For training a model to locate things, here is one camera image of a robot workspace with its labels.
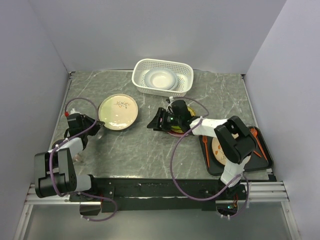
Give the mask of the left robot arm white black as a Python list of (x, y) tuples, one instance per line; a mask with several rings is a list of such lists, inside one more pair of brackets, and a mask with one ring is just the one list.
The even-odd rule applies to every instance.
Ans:
[(73, 158), (87, 147), (88, 137), (95, 136), (105, 123), (78, 112), (66, 119), (68, 128), (63, 139), (54, 142), (49, 151), (34, 156), (35, 193), (46, 198), (81, 192), (86, 200), (93, 201), (100, 189), (94, 185), (91, 174), (76, 174)]

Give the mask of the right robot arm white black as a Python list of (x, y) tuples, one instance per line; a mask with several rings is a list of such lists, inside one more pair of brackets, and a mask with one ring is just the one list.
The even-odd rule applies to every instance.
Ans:
[(170, 132), (175, 127), (184, 135), (216, 138), (226, 157), (220, 181), (219, 195), (224, 199), (232, 198), (236, 186), (242, 178), (245, 165), (256, 148), (256, 140), (240, 119), (234, 115), (227, 119), (210, 119), (193, 116), (184, 100), (172, 100), (167, 108), (159, 107), (155, 117), (147, 125), (148, 129)]

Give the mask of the cream plate with branch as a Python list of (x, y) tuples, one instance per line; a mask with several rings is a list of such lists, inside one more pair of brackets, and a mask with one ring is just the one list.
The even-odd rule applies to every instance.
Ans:
[(98, 119), (113, 131), (130, 127), (137, 119), (139, 108), (136, 101), (127, 94), (113, 94), (107, 97), (98, 108)]

